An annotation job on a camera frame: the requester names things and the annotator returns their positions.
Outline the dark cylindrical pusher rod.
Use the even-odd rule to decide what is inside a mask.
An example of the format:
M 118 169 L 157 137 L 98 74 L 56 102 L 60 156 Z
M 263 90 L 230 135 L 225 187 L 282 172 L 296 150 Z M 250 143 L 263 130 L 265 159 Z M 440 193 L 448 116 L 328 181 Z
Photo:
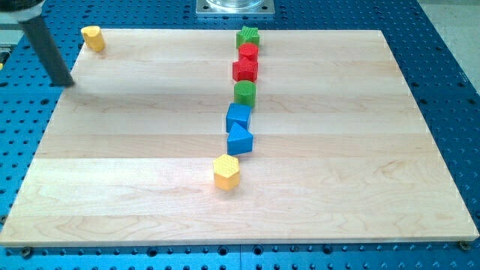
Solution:
M 54 86 L 74 84 L 68 66 L 41 15 L 19 22 Z

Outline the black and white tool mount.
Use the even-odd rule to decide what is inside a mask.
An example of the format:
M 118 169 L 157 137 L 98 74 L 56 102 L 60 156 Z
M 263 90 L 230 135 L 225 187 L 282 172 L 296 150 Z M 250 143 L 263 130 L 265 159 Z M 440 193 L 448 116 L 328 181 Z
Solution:
M 17 22 L 25 22 L 41 15 L 45 0 L 1 0 L 1 12 Z

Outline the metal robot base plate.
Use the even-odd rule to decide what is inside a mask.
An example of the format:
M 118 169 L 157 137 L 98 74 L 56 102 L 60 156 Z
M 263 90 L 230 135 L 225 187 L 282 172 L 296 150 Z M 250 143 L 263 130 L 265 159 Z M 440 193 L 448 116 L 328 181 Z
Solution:
M 196 0 L 196 14 L 273 14 L 274 0 Z

